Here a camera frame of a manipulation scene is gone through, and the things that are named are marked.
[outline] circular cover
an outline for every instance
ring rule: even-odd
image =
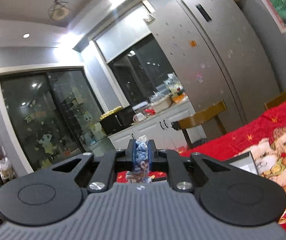
[[[1,215],[24,226],[56,223],[74,213],[81,203],[81,189],[62,172],[38,171],[0,188]]]
[[[213,217],[236,226],[277,221],[286,208],[286,194],[276,183],[248,174],[220,172],[203,187],[200,203]]]

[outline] chair leg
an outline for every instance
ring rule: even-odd
[[[214,117],[214,119],[215,119],[215,121],[216,121],[216,124],[217,124],[218,127],[220,128],[222,135],[225,135],[225,134],[226,134],[226,130],[225,130],[225,128],[224,128],[224,126],[223,126],[221,120],[219,119],[219,117],[216,115],[216,116]]]
[[[187,130],[186,129],[182,129],[182,132],[183,132],[184,138],[185,138],[186,143],[187,143],[187,148],[189,150],[193,149],[192,142],[191,142],[190,137],[188,136]]]

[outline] white mug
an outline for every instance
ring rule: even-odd
[[[140,121],[143,121],[144,119],[145,119],[145,116],[142,113],[138,113],[135,116],[133,116],[134,122],[140,122]]]

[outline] gray ribbed surface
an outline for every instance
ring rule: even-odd
[[[208,215],[192,194],[175,192],[167,183],[144,184],[144,190],[139,186],[115,183],[108,192],[91,194],[74,215],[51,226],[5,223],[0,240],[286,239],[276,223],[257,228],[222,223]]]

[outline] sliding glass door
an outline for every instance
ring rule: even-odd
[[[82,70],[1,76],[7,111],[33,170],[89,152],[105,137]]]

